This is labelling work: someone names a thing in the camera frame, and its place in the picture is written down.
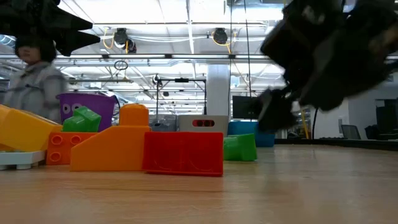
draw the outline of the blue block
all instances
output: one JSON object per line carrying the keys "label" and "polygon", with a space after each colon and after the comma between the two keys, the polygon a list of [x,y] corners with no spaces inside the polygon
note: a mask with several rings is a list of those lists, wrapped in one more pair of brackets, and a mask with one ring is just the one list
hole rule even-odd
{"label": "blue block", "polygon": [[257,147],[274,147],[275,134],[260,133],[257,130],[258,125],[258,122],[229,122],[228,135],[254,134]]}

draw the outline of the gray jacket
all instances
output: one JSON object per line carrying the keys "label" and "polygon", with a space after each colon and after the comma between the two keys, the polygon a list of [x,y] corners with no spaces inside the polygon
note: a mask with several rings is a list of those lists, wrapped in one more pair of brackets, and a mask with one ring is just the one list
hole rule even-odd
{"label": "gray jacket", "polygon": [[61,71],[51,63],[40,62],[11,76],[3,104],[61,123],[56,96],[66,90],[67,82]]}

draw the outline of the child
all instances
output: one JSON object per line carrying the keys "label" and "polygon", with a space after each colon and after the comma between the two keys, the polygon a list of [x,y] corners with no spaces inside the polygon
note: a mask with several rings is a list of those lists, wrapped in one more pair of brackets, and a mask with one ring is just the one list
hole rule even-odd
{"label": "child", "polygon": [[67,82],[61,71],[52,65],[57,57],[53,41],[40,37],[19,37],[15,54],[27,66],[11,76],[4,105],[61,123],[60,104],[56,96],[67,90]]}

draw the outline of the purple toy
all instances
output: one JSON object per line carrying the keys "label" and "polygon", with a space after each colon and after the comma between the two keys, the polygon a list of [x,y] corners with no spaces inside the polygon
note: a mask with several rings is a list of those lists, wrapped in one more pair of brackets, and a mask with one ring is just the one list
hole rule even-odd
{"label": "purple toy", "polygon": [[60,100],[62,123],[72,117],[74,109],[86,106],[101,116],[98,132],[112,125],[114,106],[118,103],[114,97],[83,93],[62,93],[57,96],[57,99]]}

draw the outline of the yellow block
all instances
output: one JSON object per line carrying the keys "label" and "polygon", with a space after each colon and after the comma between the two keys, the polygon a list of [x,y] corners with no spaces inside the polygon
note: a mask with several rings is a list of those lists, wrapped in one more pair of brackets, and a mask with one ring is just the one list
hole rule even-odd
{"label": "yellow block", "polygon": [[0,144],[23,152],[47,149],[51,132],[62,126],[26,111],[0,105]]}
{"label": "yellow block", "polygon": [[0,144],[0,152],[3,152],[3,151],[12,152],[12,151],[14,151],[14,150],[15,150],[14,148],[5,146],[5,145],[3,145],[3,144]]}

